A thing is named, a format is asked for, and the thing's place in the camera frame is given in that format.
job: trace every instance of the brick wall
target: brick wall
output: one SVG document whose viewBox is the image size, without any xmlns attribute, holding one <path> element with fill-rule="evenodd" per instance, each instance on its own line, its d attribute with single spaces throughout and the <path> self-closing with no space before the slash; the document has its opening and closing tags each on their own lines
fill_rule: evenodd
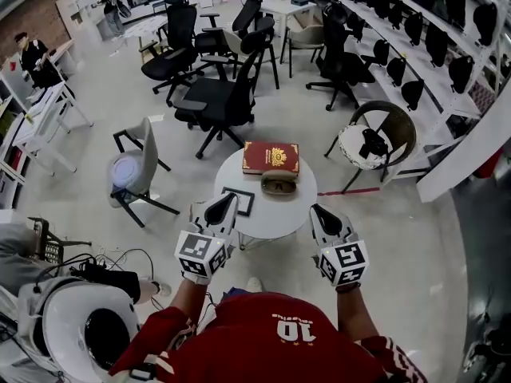
<svg viewBox="0 0 511 383">
<path fill-rule="evenodd" d="M 48 49 L 57 48 L 69 40 L 56 1 L 25 0 L 0 20 L 0 66 L 18 50 L 14 35 L 22 31 L 26 31 L 31 40 L 43 41 Z"/>
</svg>

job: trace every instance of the white cushion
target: white cushion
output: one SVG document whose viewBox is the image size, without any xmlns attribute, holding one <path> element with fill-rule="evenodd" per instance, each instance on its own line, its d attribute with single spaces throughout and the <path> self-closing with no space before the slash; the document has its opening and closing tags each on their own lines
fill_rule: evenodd
<svg viewBox="0 0 511 383">
<path fill-rule="evenodd" d="M 364 124 L 350 124 L 339 132 L 339 146 L 344 156 L 355 165 L 363 170 L 373 170 L 385 163 L 385 156 L 377 156 L 369 153 L 367 159 L 359 155 L 360 149 L 365 143 L 363 131 L 368 129 Z"/>
<path fill-rule="evenodd" d="M 110 167 L 110 179 L 116 188 L 127 188 L 140 173 L 139 161 L 130 154 L 120 155 Z"/>
</svg>

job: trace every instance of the floor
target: floor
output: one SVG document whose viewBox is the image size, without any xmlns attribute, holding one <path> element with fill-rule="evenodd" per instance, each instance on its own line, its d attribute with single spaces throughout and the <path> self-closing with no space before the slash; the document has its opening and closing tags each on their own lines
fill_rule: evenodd
<svg viewBox="0 0 511 383">
<path fill-rule="evenodd" d="M 236 5 L 217 8 L 227 20 L 238 10 Z M 143 248 L 153 259 L 156 277 L 176 289 L 181 276 L 173 252 L 179 231 L 188 222 L 190 205 L 212 197 L 216 172 L 237 147 L 228 138 L 221 143 L 214 140 L 204 159 L 197 160 L 194 155 L 205 134 L 198 129 L 189 131 L 174 119 L 173 109 L 164 102 L 165 93 L 152 93 L 155 83 L 140 71 L 137 41 L 128 41 L 112 55 L 119 45 L 118 41 L 105 44 L 86 58 L 83 69 L 69 80 L 82 110 L 94 121 L 89 128 L 70 113 L 71 133 L 58 131 L 53 139 L 77 165 L 77 172 L 67 172 L 54 162 L 56 174 L 50 177 L 31 164 L 18 209 L 26 215 L 42 215 L 59 235 L 93 241 L 96 253 L 105 249 L 114 259 L 120 253 L 111 250 Z M 327 112 L 324 107 L 331 91 L 304 88 L 308 81 L 321 81 L 316 66 L 309 62 L 310 55 L 306 51 L 294 54 L 292 79 L 287 64 L 279 66 L 278 91 L 271 65 L 263 65 L 256 90 L 255 123 L 237 128 L 236 133 L 245 140 L 299 144 L 301 157 L 315 173 L 319 192 L 336 192 L 356 169 L 337 149 L 330 159 L 323 153 L 348 123 L 354 108 L 340 96 L 334 110 Z M 136 204 L 135 212 L 147 224 L 140 229 L 123 211 L 109 206 L 105 177 L 106 166 L 117 153 L 112 134 L 138 124 L 143 116 L 155 116 L 153 130 L 160 158 L 172 168 L 168 173 L 158 169 L 152 192 L 182 214 L 176 217 L 145 203 Z M 358 188 L 374 186 L 378 186 L 378 175 L 373 172 L 365 172 L 356 182 Z M 454 381 L 461 363 L 467 295 L 465 257 L 450 196 L 422 204 L 414 181 L 399 180 L 381 191 L 320 196 L 318 201 L 346 213 L 366 241 L 371 265 L 362 291 L 380 332 L 393 337 L 431 382 Z M 66 255 L 82 251 L 87 249 L 73 247 Z M 305 223 L 285 239 L 253 251 L 235 251 L 216 274 L 210 291 L 219 301 L 223 291 L 243 287 L 251 276 L 257 276 L 267 290 L 312 302 L 334 322 L 335 292 L 315 269 L 314 253 L 311 230 Z M 140 276 L 150 274 L 149 261 L 140 252 L 130 253 L 123 267 Z M 161 299 L 163 304 L 169 301 Z M 153 311 L 149 304 L 137 308 L 141 320 Z"/>
</svg>

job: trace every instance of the red jersey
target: red jersey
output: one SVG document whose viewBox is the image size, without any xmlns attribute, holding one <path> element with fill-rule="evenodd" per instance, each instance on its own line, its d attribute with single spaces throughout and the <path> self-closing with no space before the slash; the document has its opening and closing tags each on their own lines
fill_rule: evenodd
<svg viewBox="0 0 511 383">
<path fill-rule="evenodd" d="M 286 295 L 228 298 L 201 334 L 183 340 L 190 323 L 175 307 L 151 315 L 109 373 L 154 354 L 156 378 L 168 383 L 426 382 L 389 338 L 353 343 L 319 308 Z"/>
</svg>

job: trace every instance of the white wall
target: white wall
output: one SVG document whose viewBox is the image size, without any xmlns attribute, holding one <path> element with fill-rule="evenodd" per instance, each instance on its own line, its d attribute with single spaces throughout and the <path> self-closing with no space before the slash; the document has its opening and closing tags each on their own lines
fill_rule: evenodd
<svg viewBox="0 0 511 383">
<path fill-rule="evenodd" d="M 435 200 L 475 172 L 511 137 L 511 83 L 473 131 L 417 183 L 422 202 Z"/>
</svg>

